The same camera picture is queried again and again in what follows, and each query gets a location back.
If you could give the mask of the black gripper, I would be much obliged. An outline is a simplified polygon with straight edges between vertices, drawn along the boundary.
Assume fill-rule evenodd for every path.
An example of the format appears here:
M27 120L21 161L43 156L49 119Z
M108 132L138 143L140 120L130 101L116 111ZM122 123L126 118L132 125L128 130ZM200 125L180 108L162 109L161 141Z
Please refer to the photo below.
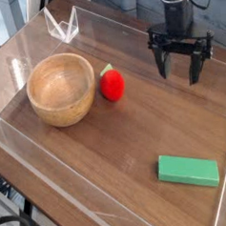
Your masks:
M207 9L193 0L161 0L164 5L165 21L148 28L149 49L153 50L155 62L163 79L171 70L170 53L191 56L189 82L194 85L202 71L204 60L212 52L212 31L202 30L195 22L193 6Z

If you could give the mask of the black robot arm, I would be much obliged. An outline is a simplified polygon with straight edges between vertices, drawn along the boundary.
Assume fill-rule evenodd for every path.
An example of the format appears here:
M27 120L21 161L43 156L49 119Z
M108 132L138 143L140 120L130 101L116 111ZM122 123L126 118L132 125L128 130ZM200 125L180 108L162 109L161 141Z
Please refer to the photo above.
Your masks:
M149 49L153 51L155 63L160 75L167 79L170 73L170 53L191 57L189 83L198 82L202 67L212 58L214 32L201 30L194 22L194 9L206 10L211 3L201 6L194 0L161 0L164 5L165 21L147 28Z

